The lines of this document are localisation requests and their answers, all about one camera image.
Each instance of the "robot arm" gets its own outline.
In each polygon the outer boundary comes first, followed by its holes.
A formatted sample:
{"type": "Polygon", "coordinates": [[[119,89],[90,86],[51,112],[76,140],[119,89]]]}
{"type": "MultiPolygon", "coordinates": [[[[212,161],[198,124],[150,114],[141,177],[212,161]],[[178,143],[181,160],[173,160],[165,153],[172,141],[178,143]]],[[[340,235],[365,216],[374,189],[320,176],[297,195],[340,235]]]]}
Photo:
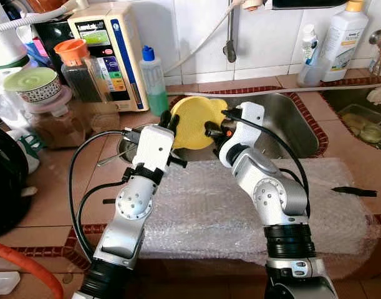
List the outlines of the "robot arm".
{"type": "MultiPolygon", "coordinates": [[[[262,125],[262,106],[246,102],[236,111],[241,118],[262,125]]],[[[269,277],[265,298],[335,299],[333,284],[311,240],[306,192],[254,148],[259,134],[258,129],[238,123],[233,136],[220,145],[219,159],[231,168],[264,226],[269,277]]]]}
{"type": "MultiPolygon", "coordinates": [[[[262,125],[264,108],[242,103],[240,117],[262,125]]],[[[323,261],[316,257],[308,225],[307,194],[254,144],[260,131],[238,122],[233,134],[220,135],[220,127],[206,124],[214,136],[218,156],[234,179],[252,199],[268,241],[265,298],[336,299],[323,261]]],[[[127,170],[128,184],[117,195],[115,215],[106,227],[93,255],[81,289],[73,299],[121,298],[142,246],[143,226],[153,207],[153,195],[170,163],[174,130],[151,125],[138,140],[133,167],[127,170]]]]}
{"type": "Polygon", "coordinates": [[[128,184],[116,197],[113,220],[104,230],[82,287],[73,299],[122,298],[123,286],[142,246],[153,195],[170,162],[173,140],[174,133],[162,126],[150,125],[142,130],[128,184]]]}

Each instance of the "orange lid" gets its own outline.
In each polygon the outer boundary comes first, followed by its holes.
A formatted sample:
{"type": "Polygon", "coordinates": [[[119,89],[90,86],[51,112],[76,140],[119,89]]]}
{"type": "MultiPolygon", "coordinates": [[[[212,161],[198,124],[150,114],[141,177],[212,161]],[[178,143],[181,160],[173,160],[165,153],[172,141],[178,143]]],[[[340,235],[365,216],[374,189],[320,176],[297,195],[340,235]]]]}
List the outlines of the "orange lid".
{"type": "Polygon", "coordinates": [[[359,12],[364,8],[364,0],[351,0],[347,2],[346,11],[359,12]]]}
{"type": "Polygon", "coordinates": [[[64,64],[81,65],[81,58],[88,57],[89,51],[84,39],[69,39],[57,44],[54,51],[60,55],[64,64]]]}

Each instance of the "jar with brown contents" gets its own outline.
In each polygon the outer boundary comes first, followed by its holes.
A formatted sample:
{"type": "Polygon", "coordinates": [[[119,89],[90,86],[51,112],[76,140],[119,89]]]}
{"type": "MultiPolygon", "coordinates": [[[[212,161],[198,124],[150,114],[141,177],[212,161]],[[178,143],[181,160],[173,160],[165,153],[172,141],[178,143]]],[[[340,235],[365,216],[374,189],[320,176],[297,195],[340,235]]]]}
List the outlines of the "jar with brown contents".
{"type": "Polygon", "coordinates": [[[74,110],[71,98],[71,90],[62,86],[56,101],[48,105],[26,105],[32,128],[51,149],[75,147],[85,141],[85,124],[74,110]]]}

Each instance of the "blue cap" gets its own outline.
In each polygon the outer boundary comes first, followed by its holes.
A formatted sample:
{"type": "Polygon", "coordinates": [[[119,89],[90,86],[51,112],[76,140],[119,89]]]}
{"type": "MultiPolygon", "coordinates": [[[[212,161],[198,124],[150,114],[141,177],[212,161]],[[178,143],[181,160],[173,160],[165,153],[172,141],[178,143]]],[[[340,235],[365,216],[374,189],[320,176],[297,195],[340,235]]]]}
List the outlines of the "blue cap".
{"type": "Polygon", "coordinates": [[[144,61],[153,61],[155,58],[153,48],[149,47],[148,45],[143,47],[142,55],[144,61]]]}

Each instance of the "bubble wrap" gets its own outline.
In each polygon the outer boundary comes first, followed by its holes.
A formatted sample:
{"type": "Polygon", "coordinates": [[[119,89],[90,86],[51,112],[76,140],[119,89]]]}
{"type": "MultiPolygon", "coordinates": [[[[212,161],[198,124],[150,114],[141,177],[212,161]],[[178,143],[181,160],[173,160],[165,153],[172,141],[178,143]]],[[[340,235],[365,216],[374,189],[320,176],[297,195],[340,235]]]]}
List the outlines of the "bubble wrap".
{"type": "MultiPolygon", "coordinates": [[[[273,160],[278,168],[296,171],[292,160],[273,160]]],[[[301,160],[310,184],[310,227],[316,251],[338,262],[337,277],[357,269],[374,247],[372,228],[357,196],[330,189],[350,186],[352,177],[335,158],[301,160]]],[[[160,259],[242,259],[264,265],[266,239],[248,195],[230,169],[218,160],[172,165],[155,195],[145,226],[141,257],[160,259]]]]}

